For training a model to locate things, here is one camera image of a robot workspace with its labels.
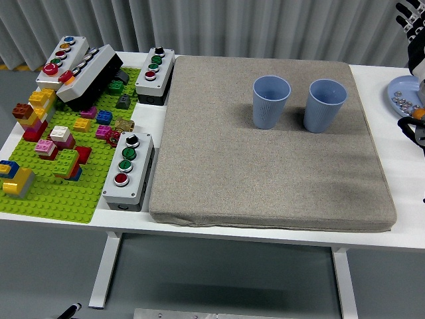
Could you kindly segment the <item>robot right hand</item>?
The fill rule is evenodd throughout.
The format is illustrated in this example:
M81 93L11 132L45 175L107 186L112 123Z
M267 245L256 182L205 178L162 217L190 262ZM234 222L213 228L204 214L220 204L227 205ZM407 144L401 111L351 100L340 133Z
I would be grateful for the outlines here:
M408 1L412 10L402 3L396 9L402 15L396 22L402 27L408 39L408 68L419 82L424 82L424 1Z

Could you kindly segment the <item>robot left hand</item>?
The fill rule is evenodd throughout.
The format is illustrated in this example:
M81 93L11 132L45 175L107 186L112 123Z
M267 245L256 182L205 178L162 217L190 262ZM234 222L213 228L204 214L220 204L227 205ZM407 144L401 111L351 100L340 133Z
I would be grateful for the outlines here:
M71 319L81 309L81 303L77 302L69 306L57 319Z

